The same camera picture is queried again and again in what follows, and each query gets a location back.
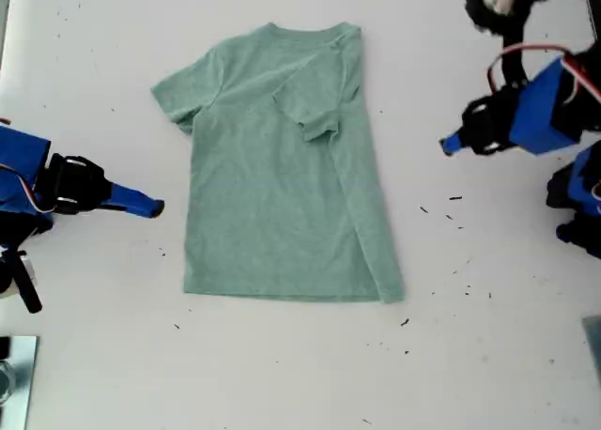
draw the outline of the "red wire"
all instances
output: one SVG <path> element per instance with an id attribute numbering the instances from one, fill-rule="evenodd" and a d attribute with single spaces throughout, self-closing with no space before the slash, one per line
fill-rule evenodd
<path id="1" fill-rule="evenodd" d="M 556 52 L 562 52 L 563 54 L 571 54 L 571 52 L 563 47 L 562 45 L 557 45 L 553 43 L 516 43 L 514 45 L 510 45 L 505 48 L 495 60 L 492 61 L 490 67 L 486 71 L 486 78 L 488 79 L 488 85 L 490 85 L 490 90 L 494 93 L 499 90 L 497 88 L 497 84 L 495 83 L 495 79 L 493 76 L 493 69 L 495 65 L 506 55 L 513 52 L 523 51 L 523 50 L 554 50 Z"/>

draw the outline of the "white table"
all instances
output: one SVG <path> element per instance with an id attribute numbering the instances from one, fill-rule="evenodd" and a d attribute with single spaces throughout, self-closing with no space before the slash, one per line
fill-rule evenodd
<path id="1" fill-rule="evenodd" d="M 271 20 L 364 30 L 402 304 L 181 292 L 191 148 L 148 88 Z M 527 34 L 587 47 L 586 2 L 537 6 Z M 580 325 L 601 313 L 601 261 L 556 240 L 570 213 L 545 208 L 575 151 L 447 159 L 437 143 L 486 93 L 500 48 L 463 0 L 12 0 L 7 41 L 0 115 L 167 204 L 156 221 L 59 217 L 25 245 L 44 310 L 2 300 L 0 332 L 40 336 L 29 430 L 601 425 Z M 527 58 L 530 72 L 544 63 Z"/>

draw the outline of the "green t-shirt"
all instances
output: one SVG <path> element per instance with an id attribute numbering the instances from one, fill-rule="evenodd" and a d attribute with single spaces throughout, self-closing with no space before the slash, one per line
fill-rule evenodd
<path id="1" fill-rule="evenodd" d="M 186 292 L 402 299 L 361 64 L 357 26 L 270 23 L 152 89 L 193 140 Z"/>

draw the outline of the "folded sleeve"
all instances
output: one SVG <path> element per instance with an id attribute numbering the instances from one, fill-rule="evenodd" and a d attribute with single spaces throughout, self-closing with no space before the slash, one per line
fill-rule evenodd
<path id="1" fill-rule="evenodd" d="M 343 76 L 339 51 L 327 47 L 273 93 L 280 112 L 298 126 L 305 142 L 338 132 Z"/>
<path id="2" fill-rule="evenodd" d="M 223 61 L 217 48 L 192 65 L 168 76 L 152 87 L 152 95 L 169 120 L 187 134 L 193 119 L 217 99 L 223 83 Z"/>

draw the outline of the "wire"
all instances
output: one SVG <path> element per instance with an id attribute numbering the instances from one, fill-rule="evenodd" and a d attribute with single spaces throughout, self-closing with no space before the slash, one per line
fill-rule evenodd
<path id="1" fill-rule="evenodd" d="M 506 54 L 523 50 L 553 50 L 556 52 L 562 52 L 563 54 L 571 54 L 571 52 L 562 45 L 556 45 L 552 43 L 515 43 L 514 45 L 510 45 L 506 47 L 497 57 L 495 57 L 495 60 L 492 61 L 492 64 L 490 64 L 490 67 L 488 67 L 488 70 L 486 71 L 486 78 L 488 79 L 488 85 L 490 85 L 490 90 L 492 92 L 497 92 L 497 90 L 499 90 L 493 75 L 493 69 L 497 63 Z"/>
<path id="2" fill-rule="evenodd" d="M 36 196 L 34 195 L 34 192 L 31 189 L 31 186 L 29 186 L 29 184 L 27 184 L 25 177 L 23 175 L 21 175 L 19 172 L 17 172 L 15 169 L 13 169 L 12 167 L 9 167 L 5 164 L 0 164 L 0 170 L 5 170 L 5 171 L 10 172 L 17 176 L 19 181 L 21 181 L 21 186 L 23 187 L 23 190 L 25 192 L 25 195 L 27 196 L 27 199 L 29 200 L 29 203 L 37 212 L 39 212 L 40 214 L 49 214 L 55 210 L 56 207 L 52 207 L 51 209 L 43 209 L 39 205 L 38 200 L 36 200 Z"/>
<path id="3" fill-rule="evenodd" d="M 599 88 L 593 84 L 586 74 L 584 74 L 584 72 L 578 68 L 573 60 L 566 57 L 562 58 L 562 66 L 572 75 L 574 75 L 576 81 L 578 81 L 586 90 L 588 90 L 595 100 L 601 103 L 601 90 L 599 90 Z"/>

